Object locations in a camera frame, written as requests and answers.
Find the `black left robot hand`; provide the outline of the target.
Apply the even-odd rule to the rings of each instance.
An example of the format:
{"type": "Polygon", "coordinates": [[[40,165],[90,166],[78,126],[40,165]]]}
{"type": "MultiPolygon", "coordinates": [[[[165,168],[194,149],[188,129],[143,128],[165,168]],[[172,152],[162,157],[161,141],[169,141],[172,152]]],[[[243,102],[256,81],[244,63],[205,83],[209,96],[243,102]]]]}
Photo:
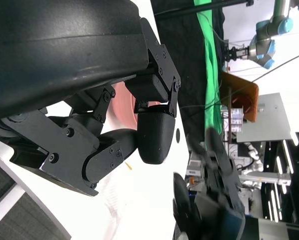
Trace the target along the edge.
{"type": "Polygon", "coordinates": [[[129,0],[0,0],[0,141],[63,188],[166,159],[181,78],[129,0]]]}

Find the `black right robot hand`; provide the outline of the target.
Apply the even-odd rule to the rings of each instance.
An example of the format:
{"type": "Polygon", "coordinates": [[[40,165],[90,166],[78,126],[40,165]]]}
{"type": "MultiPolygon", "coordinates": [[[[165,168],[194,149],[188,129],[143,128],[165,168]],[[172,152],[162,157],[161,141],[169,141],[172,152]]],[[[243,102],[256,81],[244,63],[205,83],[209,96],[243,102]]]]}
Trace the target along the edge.
{"type": "Polygon", "coordinates": [[[209,127],[205,145],[193,146],[203,156],[206,192],[194,201],[186,182],[173,174],[173,215],[182,233],[190,240],[239,240],[246,224],[245,207],[238,195],[241,185],[237,168],[229,159],[221,136],[209,127]]]}

